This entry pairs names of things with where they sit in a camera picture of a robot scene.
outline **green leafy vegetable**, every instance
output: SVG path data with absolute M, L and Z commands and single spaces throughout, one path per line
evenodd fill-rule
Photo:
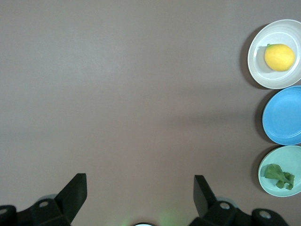
M 278 182 L 276 183 L 276 186 L 278 188 L 284 188 L 286 183 L 288 184 L 286 185 L 286 189 L 291 190 L 293 188 L 295 176 L 288 172 L 283 172 L 281 167 L 277 164 L 268 165 L 264 177 L 268 179 L 277 179 Z

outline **light green plate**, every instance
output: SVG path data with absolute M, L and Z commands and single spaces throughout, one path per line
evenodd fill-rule
M 264 177 L 265 169 L 269 164 L 277 164 L 283 172 L 295 175 L 292 190 L 280 189 L 276 186 L 277 180 Z M 267 154 L 259 166 L 258 179 L 262 188 L 273 196 L 288 197 L 301 192 L 301 147 L 283 146 Z

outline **plate rim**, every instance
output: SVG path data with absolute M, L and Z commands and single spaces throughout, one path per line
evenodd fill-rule
M 262 169 L 262 167 L 263 167 L 264 161 L 265 161 L 271 154 L 273 154 L 274 152 L 279 151 L 280 149 L 286 149 L 286 148 L 291 148 L 291 147 L 296 147 L 296 148 L 298 148 L 298 149 L 301 151 L 301 146 L 298 146 L 298 145 L 287 145 L 287 146 L 277 147 L 277 148 L 273 149 L 272 151 L 270 151 L 268 154 L 266 154 L 266 156 L 262 159 L 261 163 L 259 164 L 259 167 L 258 167 L 258 173 L 257 173 L 259 184 L 260 184 L 260 186 L 263 188 L 263 190 L 264 190 L 266 193 L 270 194 L 270 195 L 273 195 L 273 196 L 276 196 L 276 197 L 284 198 L 284 197 L 289 197 L 289 196 L 296 195 L 296 194 L 298 194 L 298 193 L 301 192 L 301 187 L 300 187 L 299 191 L 297 191 L 297 192 L 295 192 L 295 193 L 293 193 L 293 194 L 289 194 L 289 195 L 276 195 L 276 194 L 272 194 L 272 193 L 268 192 L 268 191 L 265 189 L 265 187 L 262 185 L 262 183 L 261 183 L 261 178 L 262 178 L 262 177 L 261 177 L 261 172 L 260 172 L 260 171 L 261 171 L 261 169 Z
M 266 113 L 267 108 L 269 107 L 271 101 L 272 101 L 273 99 L 275 99 L 277 96 L 281 95 L 282 93 L 288 91 L 289 89 L 300 89 L 300 90 L 301 90 L 301 85 L 298 85 L 298 86 L 290 86 L 290 87 L 284 88 L 283 90 L 279 91 L 279 92 L 276 93 L 274 96 L 272 96 L 272 98 L 271 98 L 271 99 L 267 102 L 267 104 L 265 105 L 265 107 L 264 107 L 264 109 L 263 109 L 263 112 L 262 112 L 262 118 L 261 118 L 261 121 L 262 121 L 262 127 L 263 127 L 263 130 L 264 130 L 265 134 L 268 136 L 268 138 L 269 138 L 270 140 L 272 140 L 273 142 L 275 142 L 275 143 L 277 143 L 277 144 L 280 144 L 280 145 L 297 145 L 297 144 L 301 144 L 301 139 L 300 139 L 300 141 L 297 142 L 297 143 L 296 143 L 296 142 L 294 142 L 294 143 L 284 143 L 284 142 L 278 142 L 278 141 L 276 141 L 275 139 L 272 139 L 272 138 L 268 135 L 268 133 L 267 133 L 268 130 L 266 129 L 265 123 L 264 123 L 264 116 L 265 116 L 265 113 Z
M 255 41 L 257 40 L 258 36 L 259 36 L 265 29 L 267 29 L 268 27 L 271 27 L 271 26 L 273 26 L 273 25 L 275 25 L 275 24 L 277 24 L 277 23 L 286 22 L 286 21 L 294 22 L 294 23 L 297 23 L 297 24 L 301 25 L 301 22 L 300 22 L 300 21 L 293 20 L 293 19 L 281 19 L 281 20 L 277 20 L 277 21 L 274 21 L 274 22 L 272 22 L 272 23 L 269 23 L 269 24 L 267 24 L 266 26 L 264 26 L 264 27 L 256 34 L 256 36 L 253 38 L 253 40 L 252 40 L 252 42 L 251 42 L 251 44 L 250 44 L 249 50 L 248 50 L 248 54 L 247 54 L 247 64 L 248 64 L 248 69 L 249 69 L 249 72 L 250 72 L 251 76 L 253 77 L 253 79 L 254 79 L 258 84 L 260 84 L 261 86 L 266 87 L 266 88 L 268 88 L 268 89 L 285 89 L 285 88 L 287 88 L 287 87 L 289 87 L 289 86 L 294 85 L 294 84 L 297 83 L 299 80 L 301 80 L 301 76 L 300 76 L 300 78 L 299 78 L 297 81 L 295 81 L 293 84 L 285 85 L 285 86 L 282 86 L 282 87 L 268 86 L 268 85 L 264 85 L 262 82 L 260 82 L 260 81 L 256 78 L 256 76 L 253 75 L 253 73 L 252 73 L 252 71 L 251 71 L 251 69 L 250 69 L 250 58 L 251 58 L 251 55 L 253 54 L 253 52 L 251 52 L 251 48 L 252 48 L 252 46 L 254 45 Z

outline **yellow lemon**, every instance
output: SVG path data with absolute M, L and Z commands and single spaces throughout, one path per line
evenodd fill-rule
M 284 72 L 290 69 L 295 62 L 295 54 L 285 44 L 268 44 L 264 59 L 267 65 L 274 71 Z

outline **metal bolt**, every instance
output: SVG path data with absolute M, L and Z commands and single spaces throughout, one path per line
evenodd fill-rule
M 45 202 L 41 202 L 41 203 L 39 204 L 39 207 L 45 207 L 45 206 L 47 206 L 47 205 L 48 205 L 48 202 L 45 201 Z
M 266 219 L 272 218 L 272 216 L 267 211 L 264 211 L 264 210 L 261 210 L 259 212 L 259 214 L 260 214 L 260 216 L 262 216 L 263 218 L 266 218 Z
M 0 215 L 6 213 L 8 210 L 7 209 L 1 209 L 0 210 Z
M 224 210 L 230 209 L 230 206 L 229 206 L 227 203 L 225 203 L 225 202 L 222 202 L 222 203 L 220 204 L 220 207 L 221 207 L 222 209 L 224 209 Z

